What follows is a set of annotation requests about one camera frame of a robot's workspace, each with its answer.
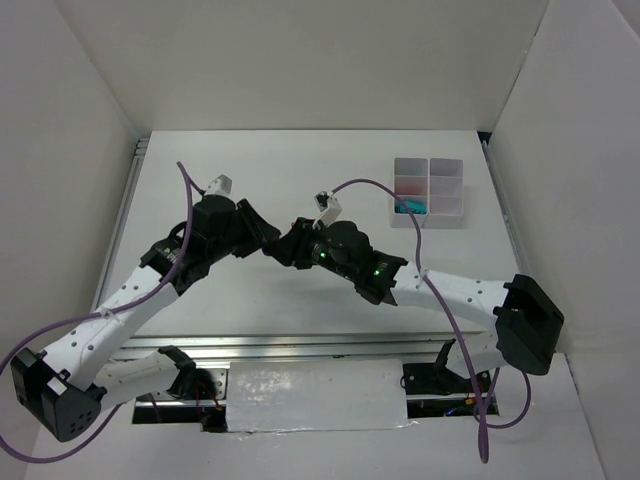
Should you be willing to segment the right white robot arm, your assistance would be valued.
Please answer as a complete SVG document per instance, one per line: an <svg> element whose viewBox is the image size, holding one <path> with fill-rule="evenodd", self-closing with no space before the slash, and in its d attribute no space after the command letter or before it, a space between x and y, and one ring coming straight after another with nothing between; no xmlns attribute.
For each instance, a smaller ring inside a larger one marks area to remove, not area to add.
<svg viewBox="0 0 640 480"><path fill-rule="evenodd" d="M427 393L469 391L474 374L503 366L535 376L549 372L564 316L527 275L500 282L420 269L374 249L351 221L316 227L300 218L264 252L285 267L328 270L352 282L371 304L441 309L480 326L480 335L444 343L426 368Z"/></svg>

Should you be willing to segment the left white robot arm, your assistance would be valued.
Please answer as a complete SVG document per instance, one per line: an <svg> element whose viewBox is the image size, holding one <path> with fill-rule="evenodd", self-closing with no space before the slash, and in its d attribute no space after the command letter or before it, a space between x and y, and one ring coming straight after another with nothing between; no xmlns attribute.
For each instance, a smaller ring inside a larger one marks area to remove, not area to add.
<svg viewBox="0 0 640 480"><path fill-rule="evenodd" d="M124 284L95 312L36 353L21 349L10 362L19 402L60 442L83 434L107 408L164 391L192 399L203 370L182 350L164 346L128 362L111 356L147 321L178 300L210 267L244 258L280 232L247 200L207 195L188 220L154 243Z"/></svg>

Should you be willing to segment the teal lego plate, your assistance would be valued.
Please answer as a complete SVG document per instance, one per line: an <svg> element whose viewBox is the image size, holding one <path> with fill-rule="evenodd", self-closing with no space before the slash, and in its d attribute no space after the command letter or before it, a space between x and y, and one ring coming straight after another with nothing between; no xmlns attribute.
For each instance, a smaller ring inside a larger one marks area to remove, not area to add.
<svg viewBox="0 0 640 480"><path fill-rule="evenodd" d="M426 204L411 200L397 203L394 207L394 212L396 214L412 213L414 215L426 215L428 213Z"/></svg>

